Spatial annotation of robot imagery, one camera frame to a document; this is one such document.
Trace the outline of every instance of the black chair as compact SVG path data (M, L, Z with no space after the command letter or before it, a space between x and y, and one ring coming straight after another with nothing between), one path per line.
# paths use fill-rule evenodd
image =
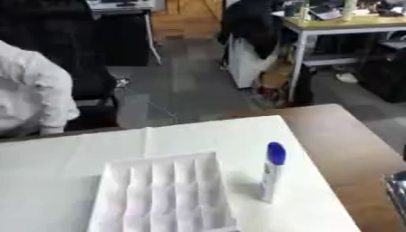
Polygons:
M72 121L75 126L68 126L68 130L117 126L116 80L96 49L95 25L85 0L19 0L10 5L12 8L6 10L6 17L10 22L19 22L15 28L24 31L25 38L19 44L12 44L36 50L63 67L72 76L72 95L79 104L96 102L92 107L80 107L81 117ZM16 34L16 30L12 29L11 34Z

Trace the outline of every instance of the metal table leg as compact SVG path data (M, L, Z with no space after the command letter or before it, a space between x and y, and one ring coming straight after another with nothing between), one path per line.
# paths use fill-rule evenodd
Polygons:
M305 56L305 47L307 41L307 34L305 32L301 32L299 34L299 40L297 43L297 48L295 52L295 66L294 72L292 75L292 81L290 82L289 86L289 101L293 102L295 99L295 89L297 85L297 81L300 75L300 69L302 67L303 59Z
M147 12L146 14L144 14L144 17L145 17L145 24L147 26L148 45L150 47L152 54L155 56L157 63L159 65L162 65L162 60L160 59L160 55L158 54L157 49L155 48L155 44L154 44L154 37L152 35L152 22L150 21L150 12Z

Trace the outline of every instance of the white bottle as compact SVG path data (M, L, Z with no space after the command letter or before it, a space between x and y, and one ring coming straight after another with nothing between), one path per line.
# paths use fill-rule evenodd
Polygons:
M262 200L272 203L276 182L279 180L282 173L285 159L286 151L281 144L277 142L271 142L268 144L264 174L261 182Z
M348 22L353 17L353 12L357 9L357 0L346 0L343 9L343 20Z

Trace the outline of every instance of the black bag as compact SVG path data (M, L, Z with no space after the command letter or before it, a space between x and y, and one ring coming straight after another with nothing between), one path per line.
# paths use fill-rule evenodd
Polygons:
M367 62L360 70L360 84L387 102L406 102L406 49L380 61Z

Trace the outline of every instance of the white paper tray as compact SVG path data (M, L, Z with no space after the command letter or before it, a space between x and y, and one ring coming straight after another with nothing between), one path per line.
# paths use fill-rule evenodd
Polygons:
M214 152L106 165L88 232L231 232Z

